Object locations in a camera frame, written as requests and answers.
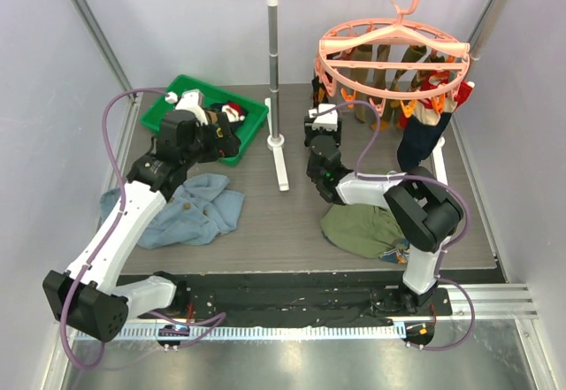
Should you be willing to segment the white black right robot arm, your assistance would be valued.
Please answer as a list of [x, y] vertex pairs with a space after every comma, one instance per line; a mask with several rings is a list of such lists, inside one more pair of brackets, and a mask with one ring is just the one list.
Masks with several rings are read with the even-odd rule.
[[409, 260], [396, 292], [397, 303], [411, 315], [427, 309], [438, 286], [440, 251], [468, 218], [462, 198], [424, 167], [411, 173], [357, 173], [341, 162], [336, 112], [310, 110], [303, 121], [309, 149], [307, 176], [320, 196], [337, 205], [387, 208], [409, 244]]

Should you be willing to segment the black colourful argyle sock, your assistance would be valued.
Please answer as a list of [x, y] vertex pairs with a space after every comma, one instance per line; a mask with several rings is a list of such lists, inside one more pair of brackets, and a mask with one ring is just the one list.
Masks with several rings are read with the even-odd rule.
[[317, 108], [321, 103], [328, 103], [328, 94], [326, 92], [325, 85], [320, 81], [320, 79], [315, 76], [311, 80], [311, 98], [312, 107]]

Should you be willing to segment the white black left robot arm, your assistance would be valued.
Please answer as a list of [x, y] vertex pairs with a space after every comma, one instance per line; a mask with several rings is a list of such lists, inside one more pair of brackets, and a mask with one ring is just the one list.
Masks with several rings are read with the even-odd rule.
[[231, 120], [225, 111], [166, 113], [150, 151], [133, 163], [123, 194], [93, 240], [65, 271], [49, 271], [43, 280], [62, 328], [106, 343], [131, 318], [152, 310], [177, 318], [187, 311], [185, 284], [169, 273], [159, 271], [124, 286], [118, 279], [142, 233], [185, 181], [188, 169], [238, 154], [241, 142]]

